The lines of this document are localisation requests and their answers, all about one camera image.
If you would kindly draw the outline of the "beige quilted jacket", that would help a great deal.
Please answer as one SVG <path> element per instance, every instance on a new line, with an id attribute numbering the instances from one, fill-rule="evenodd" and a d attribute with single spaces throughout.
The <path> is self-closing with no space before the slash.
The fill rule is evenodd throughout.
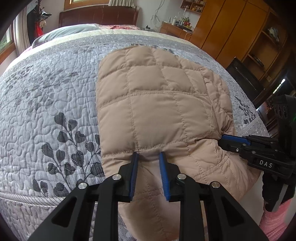
<path id="1" fill-rule="evenodd" d="M 218 146 L 234 135 L 230 92 L 212 70 L 148 46 L 106 55 L 100 62 L 96 108 L 102 166 L 112 176 L 139 154 L 132 202 L 119 213 L 136 240 L 175 240 L 180 205 L 166 200 L 159 154 L 194 180 L 220 182 L 240 200 L 259 178 L 237 154 Z"/>

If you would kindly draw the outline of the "coat rack with clothes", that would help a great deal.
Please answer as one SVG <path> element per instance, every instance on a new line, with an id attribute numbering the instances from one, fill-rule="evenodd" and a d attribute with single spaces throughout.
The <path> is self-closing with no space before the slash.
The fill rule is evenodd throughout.
<path id="1" fill-rule="evenodd" d="M 29 4 L 29 12 L 27 13 L 27 30 L 30 44 L 44 34 L 43 28 L 46 25 L 46 20 L 52 15 L 44 10 L 41 1 L 34 2 L 35 6 L 32 3 Z"/>

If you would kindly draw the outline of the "pink knitted sleeve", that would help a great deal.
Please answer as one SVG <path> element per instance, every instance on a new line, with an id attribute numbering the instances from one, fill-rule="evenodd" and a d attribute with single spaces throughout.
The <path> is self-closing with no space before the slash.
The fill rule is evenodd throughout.
<path id="1" fill-rule="evenodd" d="M 281 204 L 276 212 L 269 212 L 266 208 L 263 209 L 263 215 L 259 227 L 267 236 L 268 240 L 278 240 L 287 228 L 285 217 L 291 201 L 292 199 Z"/>

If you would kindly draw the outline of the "grey floral quilted bedspread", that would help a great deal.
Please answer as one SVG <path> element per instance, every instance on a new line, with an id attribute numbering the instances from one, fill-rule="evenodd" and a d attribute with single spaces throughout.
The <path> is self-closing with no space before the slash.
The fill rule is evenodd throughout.
<path id="1" fill-rule="evenodd" d="M 57 37 L 16 58 L 1 76 L 1 240 L 27 240 L 81 182 L 104 179 L 95 85 L 100 60 L 150 46 L 201 64 L 227 83 L 240 136 L 268 134 L 243 90 L 188 41 L 141 30 L 95 30 Z"/>

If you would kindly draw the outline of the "wooden wardrobe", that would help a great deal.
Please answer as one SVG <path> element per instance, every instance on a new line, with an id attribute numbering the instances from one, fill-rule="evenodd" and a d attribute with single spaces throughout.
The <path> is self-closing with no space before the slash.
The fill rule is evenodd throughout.
<path id="1" fill-rule="evenodd" d="M 288 58 L 283 19 L 265 1 L 206 1 L 191 43 L 224 68 L 238 59 L 263 84 L 272 82 Z"/>

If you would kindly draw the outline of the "wooden desk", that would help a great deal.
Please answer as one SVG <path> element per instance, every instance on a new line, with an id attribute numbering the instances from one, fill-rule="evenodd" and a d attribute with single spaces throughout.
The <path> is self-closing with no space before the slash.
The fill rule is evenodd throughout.
<path id="1" fill-rule="evenodd" d="M 178 26 L 174 26 L 170 23 L 162 22 L 161 29 L 159 31 L 162 34 L 167 34 L 173 37 L 177 37 L 186 41 L 189 41 L 192 36 L 192 32 L 181 29 Z"/>

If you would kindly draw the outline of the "red patterned cloth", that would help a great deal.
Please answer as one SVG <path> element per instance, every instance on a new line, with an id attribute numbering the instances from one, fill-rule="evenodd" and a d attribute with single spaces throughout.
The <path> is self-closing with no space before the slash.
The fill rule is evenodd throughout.
<path id="1" fill-rule="evenodd" d="M 110 25 L 108 27 L 112 30 L 140 30 L 140 28 L 135 25 Z"/>

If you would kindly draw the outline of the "striped grey curtain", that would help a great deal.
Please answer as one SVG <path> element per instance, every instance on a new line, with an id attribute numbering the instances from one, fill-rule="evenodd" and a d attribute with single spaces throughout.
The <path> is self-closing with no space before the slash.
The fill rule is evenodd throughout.
<path id="1" fill-rule="evenodd" d="M 129 8 L 134 8 L 133 0 L 110 0 L 108 3 L 109 6 L 124 6 Z"/>

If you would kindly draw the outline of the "dark wooden headboard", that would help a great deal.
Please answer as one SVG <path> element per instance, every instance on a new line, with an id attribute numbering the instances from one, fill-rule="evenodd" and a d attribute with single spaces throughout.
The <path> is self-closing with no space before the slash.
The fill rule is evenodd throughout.
<path id="1" fill-rule="evenodd" d="M 140 8 L 96 5 L 60 12 L 59 28 L 79 24 L 136 25 Z"/>

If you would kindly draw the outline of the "light side curtain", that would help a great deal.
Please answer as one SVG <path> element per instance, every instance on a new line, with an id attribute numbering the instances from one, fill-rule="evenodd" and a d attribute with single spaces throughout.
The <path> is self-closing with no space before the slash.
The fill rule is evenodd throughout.
<path id="1" fill-rule="evenodd" d="M 13 21 L 13 36 L 18 56 L 30 47 L 27 25 L 27 7 L 20 11 Z"/>

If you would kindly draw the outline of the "grey pillow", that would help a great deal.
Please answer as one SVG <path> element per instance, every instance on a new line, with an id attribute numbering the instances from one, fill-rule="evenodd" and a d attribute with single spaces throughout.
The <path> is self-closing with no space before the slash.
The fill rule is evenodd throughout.
<path id="1" fill-rule="evenodd" d="M 32 48 L 36 48 L 37 46 L 40 46 L 46 42 L 49 42 L 59 37 L 64 37 L 64 36 L 68 36 L 76 33 L 83 33 L 83 32 L 94 31 L 94 30 L 99 30 L 99 26 L 97 24 L 79 24 L 79 25 L 60 27 L 35 39 L 34 42 L 32 43 Z"/>

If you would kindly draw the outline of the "large side window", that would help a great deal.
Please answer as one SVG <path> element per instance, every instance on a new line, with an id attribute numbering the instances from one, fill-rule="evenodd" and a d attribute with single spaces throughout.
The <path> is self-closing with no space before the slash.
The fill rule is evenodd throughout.
<path id="1" fill-rule="evenodd" d="M 0 64 L 2 64 L 15 49 L 14 29 L 13 24 L 11 24 L 1 40 Z"/>

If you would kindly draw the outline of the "window above headboard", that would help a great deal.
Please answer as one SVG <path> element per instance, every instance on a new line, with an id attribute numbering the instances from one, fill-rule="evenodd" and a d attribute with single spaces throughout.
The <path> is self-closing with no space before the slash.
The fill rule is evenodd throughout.
<path id="1" fill-rule="evenodd" d="M 109 0 L 65 0 L 64 10 L 81 8 L 83 6 L 108 4 L 108 3 L 109 3 Z"/>

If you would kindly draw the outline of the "wall shelf with items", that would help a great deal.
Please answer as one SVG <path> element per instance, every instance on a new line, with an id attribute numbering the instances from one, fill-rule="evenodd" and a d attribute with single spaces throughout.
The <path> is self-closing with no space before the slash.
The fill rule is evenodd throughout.
<path id="1" fill-rule="evenodd" d="M 189 1 L 182 1 L 180 8 L 186 9 L 187 11 L 201 14 L 207 1 L 203 0 L 189 0 Z"/>

